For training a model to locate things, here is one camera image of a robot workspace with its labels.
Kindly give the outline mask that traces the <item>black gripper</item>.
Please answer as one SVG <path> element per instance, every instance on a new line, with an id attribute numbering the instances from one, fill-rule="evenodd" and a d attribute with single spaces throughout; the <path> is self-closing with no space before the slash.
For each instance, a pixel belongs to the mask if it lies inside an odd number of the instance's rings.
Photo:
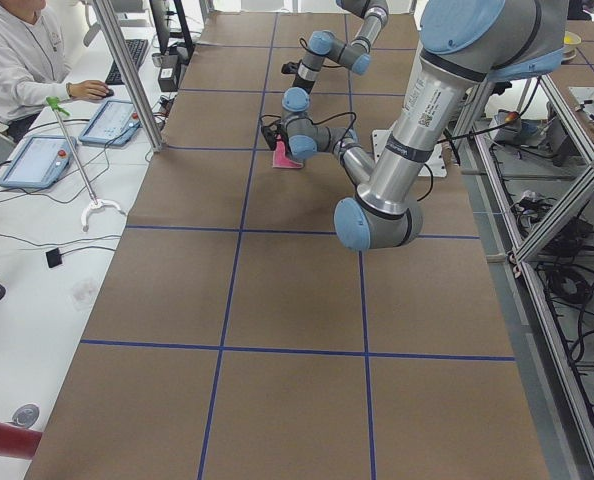
<path id="1" fill-rule="evenodd" d="M 282 145 L 282 149 L 285 154 L 290 153 L 289 139 L 285 134 L 278 134 L 276 136 L 276 143 L 278 145 L 278 148 L 279 148 L 279 145 Z"/>

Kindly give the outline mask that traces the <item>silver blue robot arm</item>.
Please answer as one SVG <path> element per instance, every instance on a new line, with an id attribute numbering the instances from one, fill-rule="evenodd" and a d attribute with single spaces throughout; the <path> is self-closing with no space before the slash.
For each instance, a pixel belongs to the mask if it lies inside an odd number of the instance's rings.
<path id="1" fill-rule="evenodd" d="M 357 75 L 363 75 L 371 63 L 371 49 L 389 17 L 388 3 L 383 0 L 337 0 L 336 5 L 360 18 L 361 28 L 350 43 L 345 43 L 330 30 L 314 31 L 302 44 L 305 53 L 293 65 L 292 86 L 310 93 L 324 62 L 330 60 Z"/>
<path id="2" fill-rule="evenodd" d="M 341 1 L 338 6 L 361 18 L 361 29 L 349 43 L 328 30 L 311 35 L 293 85 L 283 95 L 278 130 L 290 159 L 303 163 L 317 153 L 331 153 L 354 184 L 354 196 L 339 201 L 334 212 L 336 235 L 346 248 L 398 247 L 421 230 L 421 209 L 408 193 L 465 92 L 484 81 L 526 79 L 557 69 L 568 4 L 428 2 L 416 54 L 420 70 L 377 160 L 351 128 L 323 127 L 308 114 L 310 92 L 324 61 L 365 73 L 373 43 L 388 23 L 384 1 Z"/>

